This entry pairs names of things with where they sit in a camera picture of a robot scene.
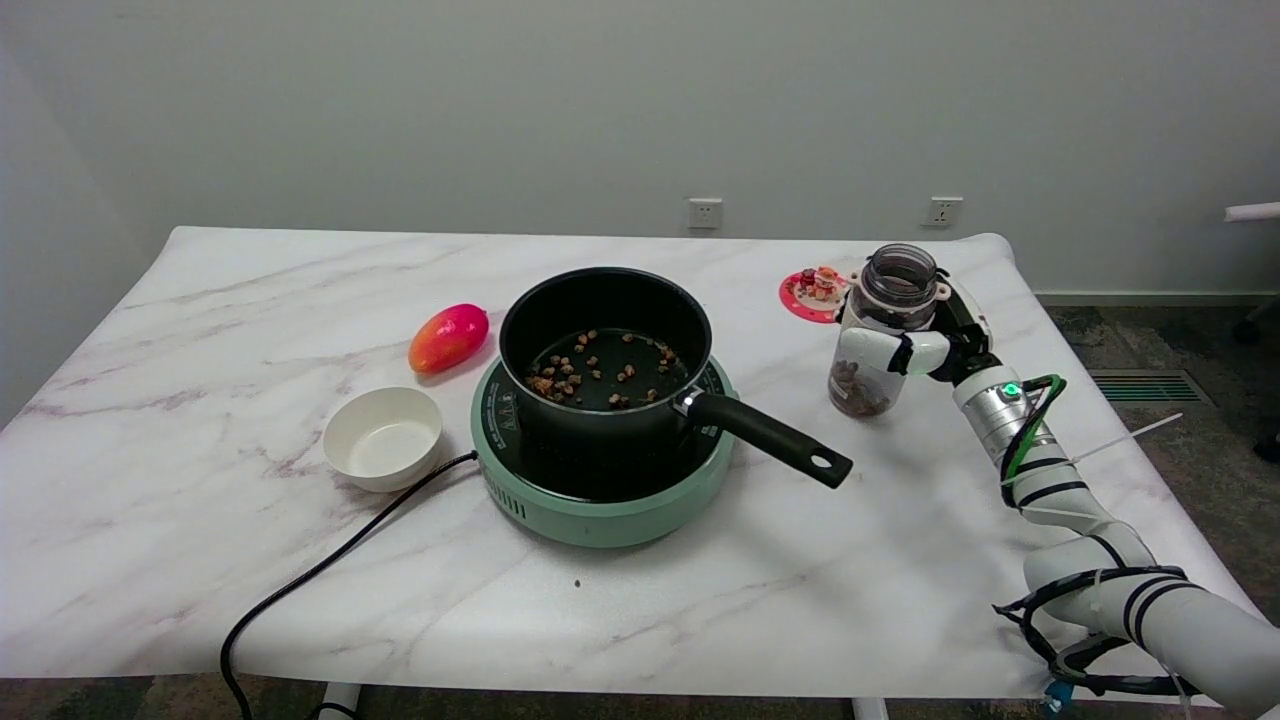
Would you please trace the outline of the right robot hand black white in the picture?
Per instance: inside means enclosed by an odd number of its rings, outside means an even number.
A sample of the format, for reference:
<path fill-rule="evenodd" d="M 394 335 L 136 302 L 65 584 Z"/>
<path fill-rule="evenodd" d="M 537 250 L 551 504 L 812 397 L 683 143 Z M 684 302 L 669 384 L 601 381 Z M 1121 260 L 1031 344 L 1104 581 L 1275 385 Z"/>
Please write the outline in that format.
<path fill-rule="evenodd" d="M 860 369 L 928 375 L 952 386 L 998 365 L 986 316 L 972 295 L 945 272 L 937 277 L 934 314 L 924 329 L 888 332 L 854 324 L 840 332 L 836 348 L 838 357 Z"/>

